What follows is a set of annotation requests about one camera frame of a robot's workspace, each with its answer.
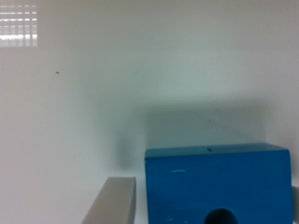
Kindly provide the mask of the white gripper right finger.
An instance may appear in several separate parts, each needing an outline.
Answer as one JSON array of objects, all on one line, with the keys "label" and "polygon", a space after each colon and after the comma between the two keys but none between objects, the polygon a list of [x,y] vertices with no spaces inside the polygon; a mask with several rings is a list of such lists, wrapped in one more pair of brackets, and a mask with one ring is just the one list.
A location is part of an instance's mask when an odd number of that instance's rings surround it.
[{"label": "white gripper right finger", "polygon": [[292,186],[293,223],[299,224],[299,187]]}]

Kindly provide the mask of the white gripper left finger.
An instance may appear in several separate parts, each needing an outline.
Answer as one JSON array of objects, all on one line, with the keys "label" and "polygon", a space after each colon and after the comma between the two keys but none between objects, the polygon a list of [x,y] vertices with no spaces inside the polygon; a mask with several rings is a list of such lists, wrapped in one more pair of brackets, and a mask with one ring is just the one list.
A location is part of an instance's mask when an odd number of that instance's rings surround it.
[{"label": "white gripper left finger", "polygon": [[81,224],[134,224],[136,179],[109,177]]}]

